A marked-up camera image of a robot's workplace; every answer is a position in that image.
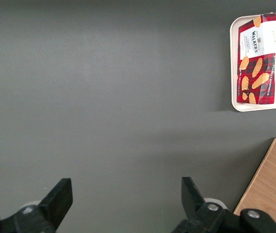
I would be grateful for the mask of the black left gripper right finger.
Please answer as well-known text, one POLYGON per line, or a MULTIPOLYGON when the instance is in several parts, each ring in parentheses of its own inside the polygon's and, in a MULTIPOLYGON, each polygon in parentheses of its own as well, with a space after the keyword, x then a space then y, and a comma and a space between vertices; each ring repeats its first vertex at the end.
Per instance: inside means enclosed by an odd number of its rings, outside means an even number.
POLYGON ((181 201, 187 219, 174 233, 276 233, 276 222, 259 209, 243 209, 239 216, 216 202, 206 202, 190 177, 181 180, 181 201))

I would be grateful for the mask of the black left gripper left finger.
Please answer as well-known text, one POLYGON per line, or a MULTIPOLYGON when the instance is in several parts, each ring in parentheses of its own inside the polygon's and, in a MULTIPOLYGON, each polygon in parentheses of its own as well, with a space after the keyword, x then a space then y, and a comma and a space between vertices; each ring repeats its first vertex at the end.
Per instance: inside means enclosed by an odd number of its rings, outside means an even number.
POLYGON ((63 178, 38 204, 28 204, 0 219, 0 233, 55 233, 72 203, 71 179, 63 178))

